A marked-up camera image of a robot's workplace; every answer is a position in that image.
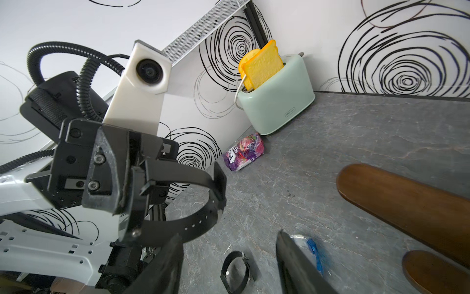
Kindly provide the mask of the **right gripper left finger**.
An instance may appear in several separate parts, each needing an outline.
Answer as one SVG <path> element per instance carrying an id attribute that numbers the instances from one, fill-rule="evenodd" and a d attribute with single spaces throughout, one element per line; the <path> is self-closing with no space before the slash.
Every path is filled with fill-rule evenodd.
<path id="1" fill-rule="evenodd" d="M 183 261 L 182 238 L 175 235 L 124 294 L 178 294 Z"/>

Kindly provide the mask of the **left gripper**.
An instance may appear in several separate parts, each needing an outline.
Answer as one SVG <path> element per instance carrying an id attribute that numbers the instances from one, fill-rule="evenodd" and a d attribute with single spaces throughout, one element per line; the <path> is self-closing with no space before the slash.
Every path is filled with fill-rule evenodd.
<path id="1" fill-rule="evenodd" d="M 176 160 L 177 142 L 82 119 L 65 120 L 50 169 L 26 182 L 55 207 L 85 208 L 119 215 L 118 239 L 127 245 L 162 247 L 148 214 L 149 197 L 140 168 L 146 159 Z"/>

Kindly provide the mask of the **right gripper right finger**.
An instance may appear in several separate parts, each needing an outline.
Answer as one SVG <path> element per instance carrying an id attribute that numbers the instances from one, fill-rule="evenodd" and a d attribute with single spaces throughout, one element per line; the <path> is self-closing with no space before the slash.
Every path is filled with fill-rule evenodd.
<path id="1" fill-rule="evenodd" d="M 277 234 L 276 256 L 284 294 L 335 294 L 337 291 L 320 275 L 286 231 Z"/>

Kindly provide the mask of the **black strap watch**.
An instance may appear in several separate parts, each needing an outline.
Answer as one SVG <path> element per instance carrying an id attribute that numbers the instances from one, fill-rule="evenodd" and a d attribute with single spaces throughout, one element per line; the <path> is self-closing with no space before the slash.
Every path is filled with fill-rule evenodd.
<path id="1" fill-rule="evenodd" d="M 143 246 L 161 247 L 178 236 L 182 243 L 191 242 L 210 231 L 220 220 L 227 203 L 227 177 L 218 162 L 211 171 L 197 169 L 171 160 L 146 162 L 146 175 L 150 184 L 188 184 L 204 189 L 205 203 L 190 214 L 169 220 L 144 220 L 136 242 Z"/>

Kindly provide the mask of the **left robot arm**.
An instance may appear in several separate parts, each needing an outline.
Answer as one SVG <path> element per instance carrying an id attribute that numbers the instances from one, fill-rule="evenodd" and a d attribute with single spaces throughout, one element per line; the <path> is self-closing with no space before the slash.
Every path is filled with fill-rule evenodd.
<path id="1" fill-rule="evenodd" d="M 157 136 L 171 61 L 140 40 L 126 66 L 78 44 L 42 43 L 30 49 L 27 66 L 37 93 L 47 96 L 50 84 L 40 64 L 53 53 L 86 58 L 76 85 L 82 117 L 62 114 L 54 121 L 57 147 L 16 163 L 33 163 L 36 173 L 19 180 L 10 167 L 1 168 L 1 268 L 113 294 L 153 292 L 161 284 L 159 269 L 178 267 L 145 265 L 140 258 L 145 247 L 171 243 L 165 224 L 146 219 L 150 202 L 162 200 L 170 187 L 148 165 L 176 167 L 178 144 Z M 78 205 L 119 216 L 118 240 L 87 243 L 71 215 L 51 212 Z"/>

